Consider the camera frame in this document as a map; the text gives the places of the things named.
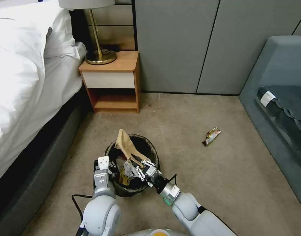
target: table lamp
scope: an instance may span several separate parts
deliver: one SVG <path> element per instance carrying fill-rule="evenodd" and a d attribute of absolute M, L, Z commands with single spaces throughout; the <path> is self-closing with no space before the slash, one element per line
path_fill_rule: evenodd
<path fill-rule="evenodd" d="M 97 44 L 97 52 L 87 53 L 85 60 L 89 64 L 103 65 L 114 61 L 117 55 L 114 51 L 107 50 L 103 52 L 100 48 L 97 29 L 95 25 L 94 16 L 92 14 L 92 8 L 102 8 L 114 5 L 114 0 L 59 0 L 59 6 L 66 9 L 89 9 L 90 21 L 94 30 L 94 35 Z"/>

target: candy wrapper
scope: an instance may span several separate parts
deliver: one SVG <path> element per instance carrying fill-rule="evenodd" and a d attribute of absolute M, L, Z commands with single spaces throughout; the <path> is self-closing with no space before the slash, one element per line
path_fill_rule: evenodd
<path fill-rule="evenodd" d="M 204 146 L 208 146 L 220 133 L 221 131 L 217 127 L 208 131 L 206 134 L 206 139 L 202 142 Z"/>

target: trash bag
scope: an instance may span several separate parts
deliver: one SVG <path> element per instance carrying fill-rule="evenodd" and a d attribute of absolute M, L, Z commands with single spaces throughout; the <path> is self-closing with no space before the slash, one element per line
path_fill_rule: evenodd
<path fill-rule="evenodd" d="M 131 141 L 133 142 L 137 151 L 145 155 L 150 159 L 152 163 L 156 164 L 156 168 L 160 170 L 159 158 L 155 147 L 152 143 L 145 137 L 137 134 L 129 134 Z M 109 156 L 110 163 L 116 163 L 117 158 L 124 157 L 123 152 L 120 149 L 115 148 L 115 142 L 110 144 L 110 146 L 105 151 L 105 156 Z M 120 170 L 117 165 L 110 165 L 109 170 L 111 171 L 110 180 L 113 182 L 116 195 L 120 197 L 131 197 L 139 192 L 142 192 L 148 187 L 146 181 L 141 181 L 140 178 L 134 178 L 130 181 L 129 185 L 123 185 L 119 182 Z"/>

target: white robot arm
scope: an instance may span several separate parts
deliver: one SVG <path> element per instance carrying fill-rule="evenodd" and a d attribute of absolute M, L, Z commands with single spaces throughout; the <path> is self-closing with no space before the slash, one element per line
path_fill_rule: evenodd
<path fill-rule="evenodd" d="M 111 236 L 117 224 L 120 209 L 115 201 L 115 191 L 109 182 L 109 157 L 100 157 L 99 170 L 95 171 L 96 188 L 93 200 L 85 208 L 83 222 L 83 236 Z M 236 234 L 212 212 L 202 207 L 190 193 L 182 193 L 177 185 L 161 176 L 161 172 L 151 162 L 143 162 L 145 169 L 141 179 L 147 181 L 150 187 L 155 187 L 164 201 L 172 206 L 172 211 L 178 220 L 186 227 L 192 236 L 236 236 Z M 144 230 L 131 236 L 167 235 L 181 236 L 183 234 L 172 231 Z"/>

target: nightstand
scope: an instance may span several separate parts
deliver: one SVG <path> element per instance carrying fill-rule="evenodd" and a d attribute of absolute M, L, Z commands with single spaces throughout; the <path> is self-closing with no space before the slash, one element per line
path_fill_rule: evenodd
<path fill-rule="evenodd" d="M 140 63 L 138 51 L 121 51 L 106 65 L 84 62 L 80 67 L 92 108 L 98 111 L 140 111 Z"/>

